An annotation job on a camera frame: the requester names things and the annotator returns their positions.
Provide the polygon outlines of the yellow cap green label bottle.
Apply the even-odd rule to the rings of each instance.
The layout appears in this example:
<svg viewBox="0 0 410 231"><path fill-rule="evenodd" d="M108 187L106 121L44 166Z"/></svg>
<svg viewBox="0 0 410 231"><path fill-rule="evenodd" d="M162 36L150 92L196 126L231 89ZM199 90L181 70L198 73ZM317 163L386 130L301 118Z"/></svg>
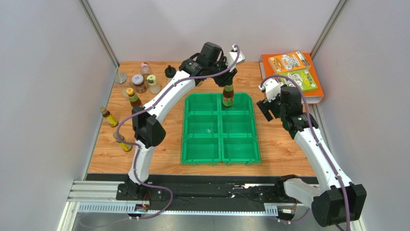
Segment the yellow cap green label bottle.
<svg viewBox="0 0 410 231"><path fill-rule="evenodd" d="M222 105L229 108L233 106L233 101L234 101L234 89L233 85L226 85L223 88L223 93L222 93Z"/></svg>

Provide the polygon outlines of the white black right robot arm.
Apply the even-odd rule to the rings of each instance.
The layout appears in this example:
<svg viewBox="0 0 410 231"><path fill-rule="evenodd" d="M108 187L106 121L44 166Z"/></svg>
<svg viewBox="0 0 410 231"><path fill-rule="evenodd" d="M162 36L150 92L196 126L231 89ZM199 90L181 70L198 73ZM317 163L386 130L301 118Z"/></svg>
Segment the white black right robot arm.
<svg viewBox="0 0 410 231"><path fill-rule="evenodd" d="M343 172L323 142L321 130L313 116L304 109L304 96L296 87L261 86L265 99L257 106L267 119L279 118L283 128L299 145L311 164L319 188L294 175L279 182L282 198L294 198L307 205L322 226L339 225L360 219L367 197L362 184L354 184Z"/></svg>

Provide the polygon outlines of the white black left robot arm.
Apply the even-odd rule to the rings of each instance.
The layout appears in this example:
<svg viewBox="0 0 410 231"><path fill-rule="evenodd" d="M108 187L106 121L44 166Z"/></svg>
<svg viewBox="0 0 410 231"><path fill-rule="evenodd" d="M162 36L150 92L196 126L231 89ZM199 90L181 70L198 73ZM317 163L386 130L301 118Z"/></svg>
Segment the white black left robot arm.
<svg viewBox="0 0 410 231"><path fill-rule="evenodd" d="M172 80L152 100L133 107L132 114L125 120L132 121L135 155L128 178L118 186L117 200L141 200L153 187L146 181L154 151L166 136L162 122L182 96L208 78L219 87L232 84L236 65L244 60L237 44L224 54L219 45L206 42L200 52L181 63Z"/></svg>

